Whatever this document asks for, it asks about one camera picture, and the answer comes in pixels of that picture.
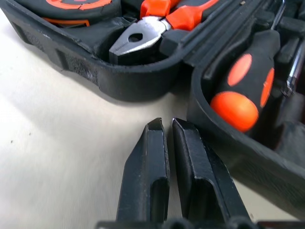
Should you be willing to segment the black orange tape measure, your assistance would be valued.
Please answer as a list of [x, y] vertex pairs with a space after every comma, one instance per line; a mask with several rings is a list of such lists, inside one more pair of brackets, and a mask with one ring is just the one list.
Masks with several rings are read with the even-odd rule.
[[121, 0], [15, 0], [58, 27], [89, 27], [122, 15]]

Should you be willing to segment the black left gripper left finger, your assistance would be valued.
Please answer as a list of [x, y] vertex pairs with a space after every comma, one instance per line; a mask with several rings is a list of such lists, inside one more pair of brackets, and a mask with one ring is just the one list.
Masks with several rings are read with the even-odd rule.
[[116, 219], [165, 221], [170, 190], [170, 165], [161, 118], [144, 127], [127, 158], [122, 176]]

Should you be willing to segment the orange handled pliers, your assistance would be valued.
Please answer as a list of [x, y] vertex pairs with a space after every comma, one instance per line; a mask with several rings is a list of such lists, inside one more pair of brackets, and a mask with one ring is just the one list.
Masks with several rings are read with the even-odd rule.
[[207, 0], [200, 5], [177, 5], [182, 0], [144, 0], [140, 19], [131, 24], [109, 49], [109, 62], [127, 65], [150, 53], [162, 35], [170, 30], [191, 31], [220, 3]]

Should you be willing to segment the black tool case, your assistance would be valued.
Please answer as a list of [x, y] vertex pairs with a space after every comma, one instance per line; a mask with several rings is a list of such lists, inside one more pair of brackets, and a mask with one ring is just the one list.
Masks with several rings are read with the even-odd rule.
[[42, 0], [0, 0], [25, 43], [114, 99], [151, 101], [168, 92], [179, 76], [190, 78], [187, 120], [239, 181], [305, 219], [305, 76], [298, 89], [284, 93], [288, 68], [305, 38], [305, 21], [294, 18], [297, 9], [305, 8], [303, 0], [288, 0], [278, 35], [267, 45], [275, 51], [275, 77], [256, 124], [245, 133], [234, 130], [209, 105], [235, 58], [267, 35], [279, 8], [280, 0], [220, 0], [194, 31], [167, 31], [151, 51], [118, 65], [106, 52], [136, 22], [136, 0], [115, 0], [122, 16], [75, 29], [43, 19], [43, 12], [54, 9]]

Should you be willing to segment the black orange screwdriver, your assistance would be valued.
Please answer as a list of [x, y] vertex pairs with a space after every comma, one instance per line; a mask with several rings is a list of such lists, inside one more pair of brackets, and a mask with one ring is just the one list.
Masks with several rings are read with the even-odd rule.
[[297, 81], [300, 77], [303, 68], [304, 61], [305, 61], [305, 40], [302, 40], [298, 46], [288, 78], [285, 82], [285, 86], [282, 89], [282, 93], [285, 97], [290, 97], [294, 93], [296, 89]]
[[241, 132], [256, 124], [270, 96], [275, 77], [274, 58], [281, 44], [276, 27], [285, 7], [282, 0], [271, 28], [253, 36], [250, 46], [234, 62], [211, 99], [211, 108]]

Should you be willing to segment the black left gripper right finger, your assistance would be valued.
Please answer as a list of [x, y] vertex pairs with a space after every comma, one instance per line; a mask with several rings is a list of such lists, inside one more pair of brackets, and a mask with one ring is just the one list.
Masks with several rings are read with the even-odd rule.
[[172, 130], [183, 217], [189, 221], [249, 221], [226, 165], [202, 140], [197, 128], [175, 118]]

